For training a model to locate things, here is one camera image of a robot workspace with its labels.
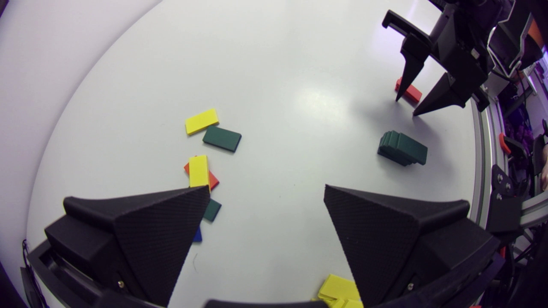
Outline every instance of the stack of green blocks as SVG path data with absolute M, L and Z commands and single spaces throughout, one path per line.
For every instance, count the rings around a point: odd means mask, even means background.
M 402 133 L 391 130 L 380 139 L 377 153 L 402 166 L 414 163 L 424 165 L 428 148 Z

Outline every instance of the black mount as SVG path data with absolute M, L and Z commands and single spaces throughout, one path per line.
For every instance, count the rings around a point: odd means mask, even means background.
M 496 9 L 498 4 L 446 4 L 436 26 L 427 35 L 409 21 L 389 10 L 383 27 L 391 27 L 405 38 L 401 54 L 406 60 L 402 82 L 396 96 L 399 100 L 423 69 L 428 56 L 434 58 L 447 72 L 413 112 L 414 116 L 450 105 L 464 108 L 472 95 L 483 111 L 489 100 L 480 86 L 487 80 L 494 65 L 487 52 L 488 31 L 498 17 L 480 14 Z

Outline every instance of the white wall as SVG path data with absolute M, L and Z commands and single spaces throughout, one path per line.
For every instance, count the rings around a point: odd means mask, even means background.
M 55 124 L 103 53 L 158 2 L 11 0 L 0 18 L 0 261 L 21 295 L 28 204 Z

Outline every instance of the cable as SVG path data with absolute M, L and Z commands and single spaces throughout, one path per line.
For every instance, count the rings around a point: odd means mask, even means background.
M 506 76 L 504 76 L 503 74 L 497 72 L 496 70 L 492 70 L 491 73 L 493 73 L 493 74 L 499 76 L 500 78 L 502 78 L 502 79 L 504 79 L 504 80 L 506 80 L 506 81 L 509 81 L 509 82 L 512 82 L 512 83 L 518 82 L 517 79 L 512 79 L 512 78 L 506 77 Z
M 32 288 L 35 290 L 36 294 L 38 295 L 38 298 L 40 299 L 40 302 L 42 303 L 43 307 L 49 308 L 48 304 L 45 302 L 44 295 L 42 294 L 42 290 L 40 290 L 40 285 L 36 281 L 36 277 L 34 276 L 34 271 L 32 269 L 32 266 L 27 262 L 28 258 L 28 246 L 27 246 L 27 239 L 24 239 L 21 243 L 22 250 L 23 250 L 23 262 L 25 262 L 25 268 L 28 274 L 28 277 L 32 283 Z
M 523 90 L 523 106 L 525 106 L 527 108 L 527 96 L 525 95 L 525 87 L 523 86 L 523 80 L 521 80 L 521 78 L 519 78 L 519 75 L 518 75 L 517 79 L 512 79 L 512 78 L 508 78 L 508 77 L 504 76 L 503 74 L 497 72 L 496 70 L 492 70 L 491 73 L 493 73 L 493 74 L 499 76 L 500 78 L 502 78 L 506 81 L 509 81 L 511 83 L 517 83 L 519 81 L 520 84 L 521 84 L 521 89 Z

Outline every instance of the yellow block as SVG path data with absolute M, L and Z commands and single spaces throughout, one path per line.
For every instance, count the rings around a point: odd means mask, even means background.
M 217 112 L 215 109 L 210 109 L 206 112 L 202 112 L 199 115 L 195 115 L 191 118 L 186 119 L 185 127 L 186 133 L 192 135 L 199 132 L 200 130 L 210 126 L 219 124 L 219 119 L 217 118 Z
M 347 299 L 342 308 L 363 308 L 363 303 L 359 300 Z
M 209 185 L 209 170 L 207 156 L 194 156 L 189 159 L 190 187 Z
M 329 308 L 343 308 L 344 299 L 334 300 L 331 305 L 328 304 Z
M 318 297 L 359 300 L 359 292 L 354 281 L 330 274 L 319 289 Z

